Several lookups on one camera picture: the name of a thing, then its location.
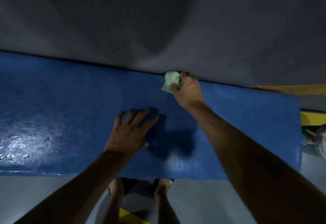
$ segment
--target right arm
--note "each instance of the right arm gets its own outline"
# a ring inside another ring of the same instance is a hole
[[[199,81],[181,73],[177,102],[205,131],[234,189],[258,223],[326,222],[326,197],[283,160],[216,115]]]

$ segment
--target light green sponge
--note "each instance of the light green sponge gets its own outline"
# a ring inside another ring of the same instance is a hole
[[[180,86],[180,74],[176,71],[168,71],[165,73],[165,83],[163,87],[161,87],[161,90],[173,94],[173,90],[171,88],[172,83],[177,84]]]

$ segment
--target gray floor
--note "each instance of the gray floor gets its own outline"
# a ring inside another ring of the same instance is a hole
[[[241,86],[324,83],[325,1],[0,0],[0,50]]]
[[[301,173],[326,193],[326,160],[303,154]],[[68,182],[70,177],[0,177],[0,223],[12,224],[49,194]],[[228,181],[176,180],[168,193],[181,223],[255,223]],[[105,192],[87,224],[98,224],[109,201]],[[138,194],[124,199],[123,207],[147,215],[156,223],[157,207],[153,200]]]

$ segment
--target forearm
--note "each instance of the forearm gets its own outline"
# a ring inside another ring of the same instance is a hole
[[[81,174],[59,188],[16,224],[85,223],[96,202],[131,158],[102,153]]]
[[[325,196],[299,173],[207,105],[194,104],[189,112],[202,126],[231,184],[257,222],[325,219],[321,214]]]

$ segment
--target left hand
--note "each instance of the left hand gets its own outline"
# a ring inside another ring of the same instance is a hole
[[[149,113],[149,109],[144,109],[138,113],[129,113],[127,119],[122,124],[121,119],[126,113],[122,111],[116,117],[104,151],[134,156],[140,148],[148,146],[148,143],[142,139],[147,131],[157,122],[158,116],[148,120],[141,127],[138,127],[142,119]]]

